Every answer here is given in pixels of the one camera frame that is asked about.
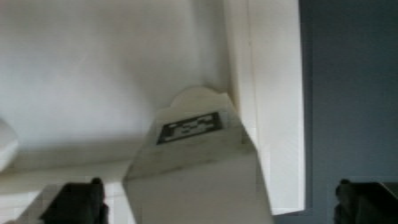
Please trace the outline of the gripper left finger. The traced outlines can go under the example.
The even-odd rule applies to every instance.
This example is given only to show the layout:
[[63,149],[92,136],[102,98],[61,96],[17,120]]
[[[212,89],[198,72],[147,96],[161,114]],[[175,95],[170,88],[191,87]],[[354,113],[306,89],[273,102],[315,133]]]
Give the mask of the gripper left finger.
[[109,224],[106,186],[97,177],[90,183],[70,182],[40,217],[45,224]]

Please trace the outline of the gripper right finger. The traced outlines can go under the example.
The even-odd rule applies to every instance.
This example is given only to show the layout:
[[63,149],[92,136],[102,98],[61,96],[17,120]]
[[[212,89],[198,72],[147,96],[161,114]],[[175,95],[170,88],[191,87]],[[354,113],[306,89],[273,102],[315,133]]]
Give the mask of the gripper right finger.
[[398,182],[353,182],[337,188],[335,224],[398,224]]

